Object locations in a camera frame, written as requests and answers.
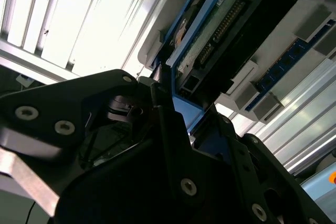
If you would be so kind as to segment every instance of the metal frame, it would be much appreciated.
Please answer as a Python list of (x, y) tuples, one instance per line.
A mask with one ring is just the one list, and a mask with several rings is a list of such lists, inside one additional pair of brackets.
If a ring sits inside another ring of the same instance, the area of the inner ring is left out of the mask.
[(53, 84), (79, 77), (3, 39), (0, 39), (0, 64), (43, 84)]

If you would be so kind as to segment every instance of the blue component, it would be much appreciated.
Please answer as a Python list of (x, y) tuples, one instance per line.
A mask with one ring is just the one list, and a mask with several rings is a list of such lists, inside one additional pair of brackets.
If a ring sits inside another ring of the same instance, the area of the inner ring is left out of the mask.
[(204, 116), (204, 110), (177, 95), (173, 96), (173, 102), (175, 110), (183, 115), (185, 126), (190, 132)]
[[(186, 51), (189, 44), (192, 42), (193, 38), (195, 37), (196, 33), (200, 29), (202, 23), (204, 22), (205, 18), (210, 13), (216, 2), (217, 0), (206, 0), (204, 2), (196, 18), (194, 19), (192, 25), (185, 34), (181, 44), (173, 52), (171, 57), (166, 62), (167, 65), (172, 66), (172, 91), (173, 91), (173, 102), (175, 110), (183, 115), (183, 119), (188, 132), (190, 132), (193, 129), (193, 127), (202, 119), (204, 115), (204, 110), (203, 108), (197, 106), (196, 104), (175, 94), (175, 69), (177, 63), (179, 62), (179, 59), (183, 56), (183, 53)], [(174, 24), (172, 25), (173, 28), (172, 27), (170, 28), (169, 30), (170, 34), (175, 28), (178, 20), (181, 18), (181, 15), (182, 13), (180, 13), (178, 19), (175, 20)]]
[(211, 12), (212, 8), (216, 4), (217, 0), (206, 0), (199, 10), (196, 18), (194, 19), (192, 25), (188, 29), (187, 33), (185, 34), (183, 40), (179, 47), (172, 53), (170, 58), (167, 60), (166, 64), (172, 66), (173, 68), (177, 64), (178, 60), (182, 57), (183, 53), (188, 48), (189, 44), (192, 42), (192, 39), (195, 37), (196, 33), (200, 29), (203, 21)]
[(257, 82), (256, 88), (260, 94), (246, 107), (250, 111), (268, 91), (322, 38), (324, 34), (335, 24), (335, 20), (329, 20), (309, 41), (296, 39), (289, 49)]
[(309, 178), (301, 185), (312, 200), (317, 200), (323, 195), (336, 189), (336, 185), (329, 181), (329, 176), (335, 172), (335, 170), (336, 162)]
[(199, 151), (209, 153), (216, 156), (218, 153), (222, 155), (223, 161), (228, 165), (230, 161), (230, 150), (227, 143), (227, 138), (221, 136), (218, 131), (212, 132), (207, 136), (207, 139), (198, 148)]

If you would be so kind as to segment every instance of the bolt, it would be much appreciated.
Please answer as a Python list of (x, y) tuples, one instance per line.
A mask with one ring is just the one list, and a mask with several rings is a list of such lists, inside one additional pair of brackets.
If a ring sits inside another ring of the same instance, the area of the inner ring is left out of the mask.
[(61, 120), (55, 123), (55, 131), (61, 135), (71, 135), (75, 132), (75, 126), (69, 121)]
[(257, 216), (258, 219), (261, 220), (262, 222), (265, 222), (267, 220), (267, 215), (264, 209), (259, 204), (254, 203), (252, 205), (252, 211), (255, 214), (255, 216)]
[(252, 140), (253, 140), (253, 142), (254, 142), (255, 144), (259, 143), (259, 142), (258, 142), (258, 139), (257, 139), (256, 137), (254, 137), (254, 136), (252, 137)]
[(197, 193), (197, 187), (195, 183), (188, 178), (183, 178), (181, 180), (181, 188), (189, 196), (194, 196)]
[(309, 223), (310, 224), (318, 224), (317, 221), (315, 221), (313, 218), (309, 218)]
[(127, 82), (131, 82), (131, 81), (132, 81), (132, 79), (129, 78), (128, 76), (123, 76), (122, 78), (123, 78), (125, 81), (127, 81)]
[(34, 107), (21, 106), (15, 110), (15, 115), (21, 120), (31, 121), (38, 117), (38, 111)]
[(230, 123), (230, 122), (231, 122), (230, 119), (227, 118), (226, 116), (223, 117), (223, 120), (224, 120), (224, 122), (226, 122), (226, 123)]

